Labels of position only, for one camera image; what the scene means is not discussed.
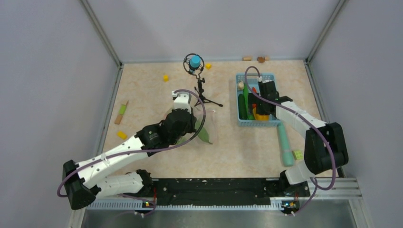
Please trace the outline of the pale green bitter gourd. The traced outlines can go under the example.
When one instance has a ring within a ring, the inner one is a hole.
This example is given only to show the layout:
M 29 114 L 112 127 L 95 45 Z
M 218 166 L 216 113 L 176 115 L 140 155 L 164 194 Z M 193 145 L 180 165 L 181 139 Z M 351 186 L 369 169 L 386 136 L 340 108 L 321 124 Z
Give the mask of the pale green bitter gourd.
M 198 128 L 201 125 L 201 120 L 196 121 L 195 128 L 198 130 Z M 193 136 L 193 133 L 187 133 L 185 136 L 181 136 L 179 140 L 177 141 L 176 145 L 179 145 L 186 140 L 190 139 L 191 136 Z M 192 143 L 196 142 L 198 144 L 209 144 L 213 145 L 216 143 L 218 139 L 217 136 L 217 129 L 215 126 L 215 121 L 213 118 L 208 117 L 203 125 L 202 130 L 199 132 L 199 134 L 192 140 Z

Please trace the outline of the clear pink zip top bag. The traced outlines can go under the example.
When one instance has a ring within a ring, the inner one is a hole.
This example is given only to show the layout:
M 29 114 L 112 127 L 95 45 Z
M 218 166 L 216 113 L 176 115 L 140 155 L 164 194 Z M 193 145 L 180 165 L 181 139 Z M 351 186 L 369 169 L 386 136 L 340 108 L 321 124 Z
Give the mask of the clear pink zip top bag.
M 195 107 L 193 110 L 195 117 L 197 118 L 195 129 L 198 130 L 201 125 L 203 110 L 201 106 Z M 213 145 L 216 143 L 217 139 L 218 135 L 216 127 L 216 109 L 206 108 L 206 120 L 204 122 L 203 128 L 196 136 L 196 138 L 194 138 L 189 144 Z

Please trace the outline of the yellow bell pepper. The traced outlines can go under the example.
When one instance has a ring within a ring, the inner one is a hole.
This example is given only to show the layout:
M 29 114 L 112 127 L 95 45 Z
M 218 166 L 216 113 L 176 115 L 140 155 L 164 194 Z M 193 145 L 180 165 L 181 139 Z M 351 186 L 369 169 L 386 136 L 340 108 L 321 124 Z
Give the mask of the yellow bell pepper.
M 253 114 L 255 120 L 258 120 L 258 121 L 268 121 L 269 120 L 269 115 L 258 114 L 256 108 L 252 109 L 252 114 Z

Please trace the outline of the dark green cucumber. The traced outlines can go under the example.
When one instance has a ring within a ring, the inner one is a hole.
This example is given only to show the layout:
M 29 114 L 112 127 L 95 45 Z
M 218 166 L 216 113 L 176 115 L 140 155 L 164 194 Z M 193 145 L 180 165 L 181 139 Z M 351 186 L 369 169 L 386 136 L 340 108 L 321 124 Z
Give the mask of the dark green cucumber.
M 245 98 L 243 94 L 239 94 L 238 98 L 238 112 L 239 112 L 239 118 L 241 120 L 247 120 L 248 118 L 248 113 L 247 113 L 247 108 L 245 104 Z

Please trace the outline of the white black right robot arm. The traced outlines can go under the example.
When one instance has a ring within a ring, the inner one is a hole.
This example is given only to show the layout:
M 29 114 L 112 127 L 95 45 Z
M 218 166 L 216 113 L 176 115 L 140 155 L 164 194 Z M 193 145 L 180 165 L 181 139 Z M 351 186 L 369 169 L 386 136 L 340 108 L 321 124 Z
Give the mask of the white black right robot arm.
M 298 184 L 313 180 L 316 175 L 331 170 L 332 178 L 327 187 L 329 190 L 336 181 L 337 168 L 348 163 L 343 128 L 340 124 L 327 123 L 313 117 L 299 108 L 288 96 L 280 96 L 276 84 L 272 80 L 259 80 L 257 112 L 270 114 L 289 124 L 305 140 L 304 159 L 280 174 L 279 191 L 291 196 L 298 189 Z

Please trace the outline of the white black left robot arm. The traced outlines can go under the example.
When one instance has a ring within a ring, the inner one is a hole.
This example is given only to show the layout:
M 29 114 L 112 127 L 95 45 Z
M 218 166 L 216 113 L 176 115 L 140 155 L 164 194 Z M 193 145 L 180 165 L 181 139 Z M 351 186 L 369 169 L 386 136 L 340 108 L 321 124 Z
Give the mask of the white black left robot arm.
M 115 171 L 156 153 L 176 149 L 180 138 L 188 133 L 197 136 L 197 118 L 193 108 L 174 108 L 159 123 L 147 125 L 118 146 L 91 159 L 69 160 L 62 166 L 62 182 L 57 195 L 67 198 L 70 208 L 78 210 L 96 199 L 134 193 L 147 196 L 152 192 L 153 181 L 146 170 L 112 176 Z

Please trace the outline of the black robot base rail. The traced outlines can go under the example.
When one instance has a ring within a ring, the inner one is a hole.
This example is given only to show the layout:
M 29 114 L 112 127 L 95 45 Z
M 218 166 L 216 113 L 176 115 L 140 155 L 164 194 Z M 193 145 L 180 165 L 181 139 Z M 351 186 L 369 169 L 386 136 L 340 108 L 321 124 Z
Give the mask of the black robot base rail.
M 276 197 L 309 197 L 307 182 L 284 187 L 277 178 L 161 178 L 132 197 L 153 200 L 157 206 L 269 206 Z

